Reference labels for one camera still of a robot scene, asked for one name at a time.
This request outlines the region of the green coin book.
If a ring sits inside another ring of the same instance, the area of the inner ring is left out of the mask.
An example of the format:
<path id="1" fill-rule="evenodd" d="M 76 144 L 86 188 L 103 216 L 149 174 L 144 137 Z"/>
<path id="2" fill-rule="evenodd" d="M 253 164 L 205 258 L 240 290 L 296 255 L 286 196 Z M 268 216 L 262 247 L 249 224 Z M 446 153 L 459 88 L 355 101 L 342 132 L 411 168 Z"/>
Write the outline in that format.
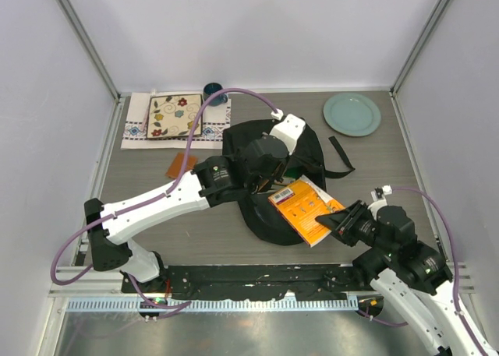
<path id="1" fill-rule="evenodd" d="M 292 178 L 292 179 L 297 179 L 300 176 L 301 176 L 300 170 L 296 169 L 289 169 L 283 174 L 284 178 Z"/>

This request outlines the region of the orange paperback book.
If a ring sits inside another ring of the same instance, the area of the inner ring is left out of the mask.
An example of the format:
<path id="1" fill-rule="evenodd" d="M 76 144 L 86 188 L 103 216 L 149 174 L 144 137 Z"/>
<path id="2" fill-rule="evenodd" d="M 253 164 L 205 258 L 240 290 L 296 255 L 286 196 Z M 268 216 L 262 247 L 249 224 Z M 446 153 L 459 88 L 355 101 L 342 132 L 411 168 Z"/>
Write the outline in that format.
<path id="1" fill-rule="evenodd" d="M 331 233 L 316 218 L 345 208 L 305 175 L 270 195 L 268 200 L 311 248 Z"/>

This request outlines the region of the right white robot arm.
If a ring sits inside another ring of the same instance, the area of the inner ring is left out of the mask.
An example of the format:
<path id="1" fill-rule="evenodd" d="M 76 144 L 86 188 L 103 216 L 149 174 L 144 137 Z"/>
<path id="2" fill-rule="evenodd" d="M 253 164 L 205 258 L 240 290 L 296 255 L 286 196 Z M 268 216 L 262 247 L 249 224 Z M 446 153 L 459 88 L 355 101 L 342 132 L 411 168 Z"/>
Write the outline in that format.
<path id="1" fill-rule="evenodd" d="M 416 236 L 400 206 L 378 200 L 316 218 L 340 242 L 368 250 L 353 262 L 353 283 L 381 294 L 431 355 L 496 355 L 455 291 L 445 258 Z"/>

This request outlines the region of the black student backpack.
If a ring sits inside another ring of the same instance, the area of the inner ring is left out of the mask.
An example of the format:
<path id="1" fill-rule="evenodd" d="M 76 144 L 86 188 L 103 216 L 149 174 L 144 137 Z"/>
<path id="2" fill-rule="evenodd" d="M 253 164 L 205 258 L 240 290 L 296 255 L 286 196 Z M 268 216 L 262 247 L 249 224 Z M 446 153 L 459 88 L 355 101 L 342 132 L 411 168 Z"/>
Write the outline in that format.
<path id="1" fill-rule="evenodd" d="M 227 128 L 222 133 L 222 153 L 235 153 L 237 149 L 246 147 L 250 142 L 269 133 L 277 122 L 270 119 L 242 122 Z M 321 189 L 326 190 L 326 180 L 344 178 L 355 168 L 339 141 L 331 136 L 331 145 L 339 158 L 347 167 L 346 171 L 329 171 L 325 167 L 324 154 L 317 134 L 306 126 L 299 137 L 296 150 L 292 155 L 287 170 L 300 170 Z M 246 226 L 262 241 L 274 245 L 298 245 L 303 240 L 296 234 L 282 215 L 270 204 L 269 195 L 264 193 L 246 196 L 238 201 L 238 205 Z"/>

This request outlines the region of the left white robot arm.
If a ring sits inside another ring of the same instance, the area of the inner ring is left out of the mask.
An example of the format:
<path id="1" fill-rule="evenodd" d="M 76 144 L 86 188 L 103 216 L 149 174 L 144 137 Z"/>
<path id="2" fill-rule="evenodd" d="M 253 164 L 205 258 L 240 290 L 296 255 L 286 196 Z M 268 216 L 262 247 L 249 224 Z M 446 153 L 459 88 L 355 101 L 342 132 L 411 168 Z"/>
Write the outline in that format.
<path id="1" fill-rule="evenodd" d="M 161 257 L 133 237 L 183 214 L 238 202 L 269 189 L 281 178 L 295 148 L 294 139 L 263 135 L 234 154 L 209 157 L 174 182 L 121 203 L 86 201 L 93 269 L 120 269 L 146 291 L 159 292 L 166 282 Z"/>

